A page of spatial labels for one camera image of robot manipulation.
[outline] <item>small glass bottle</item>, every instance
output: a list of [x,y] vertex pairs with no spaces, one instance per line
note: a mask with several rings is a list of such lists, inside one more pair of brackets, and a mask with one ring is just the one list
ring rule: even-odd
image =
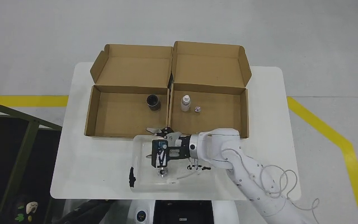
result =
[[190,108],[190,97],[189,95],[185,95],[182,99],[181,99],[181,110],[183,112],[187,112]]

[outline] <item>cardboard box flap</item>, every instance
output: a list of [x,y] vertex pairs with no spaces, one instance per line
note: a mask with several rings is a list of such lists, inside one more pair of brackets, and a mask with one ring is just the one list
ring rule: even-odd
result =
[[251,78],[245,49],[239,45],[177,41],[172,72],[175,83],[246,87]]
[[91,68],[96,85],[167,88],[173,48],[107,44]]

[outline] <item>yellow tape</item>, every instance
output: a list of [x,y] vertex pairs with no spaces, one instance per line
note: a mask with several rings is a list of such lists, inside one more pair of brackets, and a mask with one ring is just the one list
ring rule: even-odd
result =
[[310,124],[314,129],[316,129],[341,149],[356,203],[358,205],[358,160],[352,143],[338,132],[333,130],[324,121],[320,120],[317,116],[312,114],[309,110],[300,105],[292,97],[287,97],[287,102],[290,110],[292,110],[305,122]]
[[0,105],[9,107],[62,107],[68,96],[0,96]]

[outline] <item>clear plastic tray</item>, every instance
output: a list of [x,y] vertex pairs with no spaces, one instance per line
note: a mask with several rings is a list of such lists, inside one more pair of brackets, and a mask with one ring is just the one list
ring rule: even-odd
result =
[[[151,165],[148,155],[152,153],[152,140],[160,139],[156,136],[136,136],[133,139],[132,167],[136,178],[133,192],[215,192],[215,172],[200,170],[194,172],[187,167],[189,159],[170,160],[168,174],[161,177],[157,169]],[[211,167],[209,163],[199,161],[199,165]]]

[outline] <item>cardboard box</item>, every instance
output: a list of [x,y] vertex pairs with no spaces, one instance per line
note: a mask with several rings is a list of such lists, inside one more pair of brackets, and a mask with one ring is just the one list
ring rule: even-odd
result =
[[[91,68],[95,85],[84,134],[135,137],[168,126],[172,53],[170,46],[106,45]],[[149,109],[150,94],[159,97],[160,110]]]
[[[246,84],[251,71],[242,46],[177,41],[174,45],[168,124],[193,134],[215,128],[234,128],[249,136]],[[189,95],[188,112],[181,111]],[[196,106],[201,112],[194,112]]]

